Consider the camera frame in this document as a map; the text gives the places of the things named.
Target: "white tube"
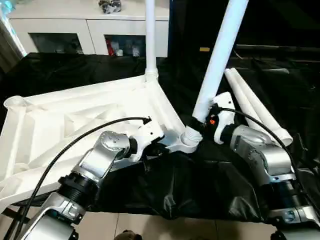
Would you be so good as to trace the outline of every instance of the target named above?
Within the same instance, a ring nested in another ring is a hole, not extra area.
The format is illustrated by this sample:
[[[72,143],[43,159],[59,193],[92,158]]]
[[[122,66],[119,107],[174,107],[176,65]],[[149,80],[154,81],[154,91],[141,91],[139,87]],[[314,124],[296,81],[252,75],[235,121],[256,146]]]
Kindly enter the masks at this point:
[[[277,120],[271,115],[265,105],[260,101],[257,95],[252,91],[246,81],[242,78],[239,72],[232,68],[231,72],[239,85],[242,89],[243,93],[245,94],[246,98],[249,100],[250,105],[253,107],[255,113],[258,115],[260,121],[266,125],[271,131],[273,131],[284,143],[284,145],[288,146],[292,143],[293,138],[288,133],[288,131],[282,128]]]
[[[233,75],[233,72],[230,69],[226,69],[224,71],[224,74],[225,74],[225,77],[226,77],[226,79],[227,79],[227,81],[228,81],[228,83],[229,83],[229,85],[235,95],[236,101],[238,102],[241,110],[244,113],[250,115],[251,117],[253,117],[253,118],[257,119],[259,122],[261,122],[255,109],[250,104],[249,100],[247,99],[246,95],[242,91],[241,87],[238,85],[238,82],[236,80],[236,77]],[[246,119],[246,120],[247,120],[250,128],[265,132],[265,130],[263,128],[261,128],[255,122],[253,122],[249,119]]]
[[[204,123],[209,114],[209,107],[216,96],[222,76],[224,74],[231,50],[246,12],[249,0],[229,0],[226,7],[223,21],[216,39],[214,49],[208,64],[200,93],[196,100],[192,116]],[[187,142],[192,139],[198,144],[202,136],[197,131],[187,127],[182,136],[182,141]]]
[[[156,63],[156,13],[155,0],[145,0],[145,26],[146,26],[146,75],[158,76]]]

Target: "glass cabinet door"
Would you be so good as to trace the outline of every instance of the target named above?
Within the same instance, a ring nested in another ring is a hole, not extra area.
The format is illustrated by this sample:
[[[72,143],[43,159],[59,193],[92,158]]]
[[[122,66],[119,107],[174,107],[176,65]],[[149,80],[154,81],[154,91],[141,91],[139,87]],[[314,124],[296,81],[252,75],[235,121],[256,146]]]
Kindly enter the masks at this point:
[[[76,33],[29,33],[39,53],[83,54]]]
[[[110,56],[146,56],[146,36],[141,35],[104,35]]]
[[[84,19],[10,19],[27,53],[95,54]]]

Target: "black cable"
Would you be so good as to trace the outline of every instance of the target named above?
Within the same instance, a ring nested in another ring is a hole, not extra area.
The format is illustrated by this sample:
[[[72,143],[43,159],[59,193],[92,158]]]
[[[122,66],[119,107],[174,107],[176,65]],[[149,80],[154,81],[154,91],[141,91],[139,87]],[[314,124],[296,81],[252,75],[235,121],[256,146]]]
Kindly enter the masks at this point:
[[[238,111],[232,108],[225,108],[225,107],[219,107],[219,106],[213,106],[213,108],[217,108],[217,110],[221,111],[228,111],[228,112],[233,112],[239,115],[244,116],[247,119],[250,119],[252,122],[258,124],[261,128],[263,128],[268,134],[270,134],[279,144],[280,146],[286,151],[286,153],[288,154],[290,160],[291,160],[291,164],[292,167],[294,169],[295,172],[295,177],[297,179],[297,181],[300,183],[300,186],[302,187],[302,190],[305,192],[306,197],[308,198],[308,200],[311,202],[311,204],[313,205],[316,213],[318,214],[318,216],[320,217],[320,209],[317,207],[317,205],[315,204],[315,202],[311,199],[311,197],[308,196],[307,191],[305,190],[302,182],[299,179],[298,176],[298,167],[296,165],[296,163],[294,162],[294,159],[291,155],[291,153],[289,152],[288,148],[286,147],[286,145],[281,141],[281,139],[273,132],[271,131],[267,126],[265,126],[263,123],[261,123],[260,121],[258,121],[257,119],[255,119],[254,117],[242,112],[242,111]],[[306,165],[306,167],[314,174],[315,177],[319,178],[319,174],[311,167],[308,166],[308,164],[305,163],[305,161],[302,162],[303,164]]]
[[[15,218],[12,220],[8,230],[6,231],[6,234],[5,234],[4,238],[3,238],[3,240],[9,240],[11,238],[11,236],[14,233],[14,230],[15,230],[15,228],[17,226],[17,223],[19,221],[21,221],[21,213],[23,211],[24,211],[24,207],[22,206],[22,207],[19,208],[18,212],[16,213]]]
[[[15,210],[12,210],[11,208],[7,207],[3,212],[2,215],[11,218],[11,219],[20,219],[21,218],[21,212],[18,213]],[[24,219],[24,224],[27,224],[30,221],[30,218],[26,217]]]
[[[38,195],[36,196],[33,200],[32,200],[32,207],[41,207],[43,205],[43,203],[47,200],[47,198],[55,191],[49,191],[46,192],[44,194]],[[16,206],[16,207],[25,207],[27,206],[29,201],[29,198],[25,199],[25,200],[21,200],[21,201],[17,201],[15,203],[12,203],[11,205]]]
[[[23,214],[22,214],[22,218],[21,218],[21,221],[19,222],[19,225],[17,227],[17,230],[15,232],[15,235],[14,235],[14,240],[16,240],[21,232],[21,229],[24,225],[24,219],[26,218],[27,214],[28,214],[28,211],[30,209],[30,206],[33,202],[33,200],[35,199],[42,183],[44,182],[46,176],[48,175],[49,171],[51,170],[51,168],[53,167],[53,165],[57,162],[57,160],[68,150],[70,149],[73,145],[75,145],[77,142],[79,142],[81,139],[83,139],[84,137],[94,133],[95,131],[97,130],[100,130],[100,129],[103,129],[109,125],[112,125],[112,124],[116,124],[116,123],[119,123],[119,122],[123,122],[123,121],[129,121],[129,120],[142,120],[143,121],[143,124],[147,124],[148,122],[151,121],[150,118],[146,118],[146,117],[125,117],[125,118],[121,118],[121,119],[117,119],[117,120],[113,120],[113,121],[110,121],[110,122],[107,122],[107,123],[104,123],[100,126],[97,126],[87,132],[85,132],[84,134],[78,136],[75,140],[73,140],[72,142],[70,142],[67,146],[65,146],[55,157],[54,159],[49,163],[49,165],[46,167],[46,169],[44,170],[39,182],[36,184],[34,190],[33,190],[33,193],[31,195],[31,197],[29,198],[28,202],[27,202],[27,205],[25,206],[25,209],[23,211]]]

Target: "white cabinet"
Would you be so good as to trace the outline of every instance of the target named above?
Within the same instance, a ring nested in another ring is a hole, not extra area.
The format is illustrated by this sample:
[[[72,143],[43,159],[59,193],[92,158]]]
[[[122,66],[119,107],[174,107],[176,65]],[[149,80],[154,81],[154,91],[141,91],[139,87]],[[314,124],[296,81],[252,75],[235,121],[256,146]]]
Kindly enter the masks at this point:
[[[108,55],[108,48],[106,40],[116,39],[121,41],[119,36],[127,38],[127,42],[131,41],[130,36],[145,36],[146,22],[143,20],[88,20],[87,21],[92,42],[96,54]],[[157,57],[167,57],[168,55],[168,37],[169,37],[169,22],[156,21],[155,22],[155,55]]]
[[[65,49],[96,53],[84,19],[11,19],[10,23],[27,53],[60,53]]]
[[[155,1],[157,57],[168,55],[169,1]],[[135,50],[144,56],[145,0],[121,3],[122,11],[104,14],[98,0],[32,0],[8,17],[27,53],[108,55],[118,46],[125,56]]]

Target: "white plastic stand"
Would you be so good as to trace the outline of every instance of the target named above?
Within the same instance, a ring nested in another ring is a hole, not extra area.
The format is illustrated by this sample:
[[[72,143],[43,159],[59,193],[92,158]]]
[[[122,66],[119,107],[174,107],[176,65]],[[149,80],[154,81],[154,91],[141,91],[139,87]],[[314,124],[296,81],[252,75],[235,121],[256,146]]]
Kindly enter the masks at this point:
[[[207,67],[192,116],[204,123],[216,96],[231,50],[246,12],[249,0],[229,0],[223,21]],[[194,150],[202,140],[199,132],[187,126],[182,142]]]
[[[125,117],[151,117],[175,151],[185,126],[158,83],[155,55],[155,0],[146,0],[145,75],[41,95],[8,98],[0,135],[0,212],[30,197],[49,162],[68,143],[103,123]],[[134,135],[142,121],[110,125],[85,137],[54,165],[38,194],[54,191],[61,176],[106,130]]]
[[[252,91],[252,89],[242,78],[239,72],[235,68],[231,68],[226,69],[224,74],[232,88],[232,91],[240,105],[241,110],[266,125],[281,139],[284,145],[289,146],[293,142],[292,136],[286,129],[282,128],[279,125],[277,120],[271,115],[271,113],[260,101],[257,95]],[[251,128],[268,134],[263,128],[261,128],[251,120],[247,119],[247,122]]]

